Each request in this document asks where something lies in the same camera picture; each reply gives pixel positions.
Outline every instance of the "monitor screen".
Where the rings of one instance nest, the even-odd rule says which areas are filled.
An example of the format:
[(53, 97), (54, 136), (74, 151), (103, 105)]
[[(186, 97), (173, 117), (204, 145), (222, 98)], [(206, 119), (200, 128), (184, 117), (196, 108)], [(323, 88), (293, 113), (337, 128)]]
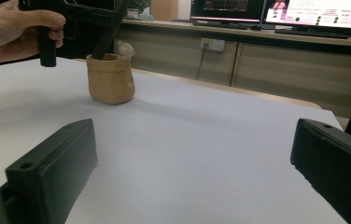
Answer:
[(351, 30), (351, 0), (267, 0), (263, 22)]
[(191, 0), (192, 21), (259, 23), (264, 0)]

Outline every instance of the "screw hole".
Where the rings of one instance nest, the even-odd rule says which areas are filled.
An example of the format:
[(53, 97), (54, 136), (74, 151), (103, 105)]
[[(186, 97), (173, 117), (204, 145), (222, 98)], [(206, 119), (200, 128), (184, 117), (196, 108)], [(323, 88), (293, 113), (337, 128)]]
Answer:
[(21, 165), (21, 168), (24, 170), (24, 169), (28, 169), (28, 168), (30, 168), (32, 166), (33, 166), (32, 162), (26, 162), (26, 163)]

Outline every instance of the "computer monitor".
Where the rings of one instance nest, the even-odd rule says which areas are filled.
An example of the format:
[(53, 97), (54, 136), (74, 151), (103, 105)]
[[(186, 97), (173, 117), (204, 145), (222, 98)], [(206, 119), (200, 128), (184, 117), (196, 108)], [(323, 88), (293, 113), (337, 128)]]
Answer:
[(191, 0), (191, 21), (260, 23), (264, 0)]
[(267, 0), (263, 23), (351, 34), (351, 0)]

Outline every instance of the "white tabletop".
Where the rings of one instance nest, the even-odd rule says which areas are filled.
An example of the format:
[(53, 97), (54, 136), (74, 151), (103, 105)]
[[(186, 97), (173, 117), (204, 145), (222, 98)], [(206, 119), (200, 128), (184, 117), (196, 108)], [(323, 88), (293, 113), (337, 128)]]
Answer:
[(123, 105), (89, 96), (86, 64), (0, 66), (4, 170), (64, 125), (92, 118), (99, 166), (69, 224), (345, 223), (290, 164), (299, 118), (330, 111), (134, 73)]

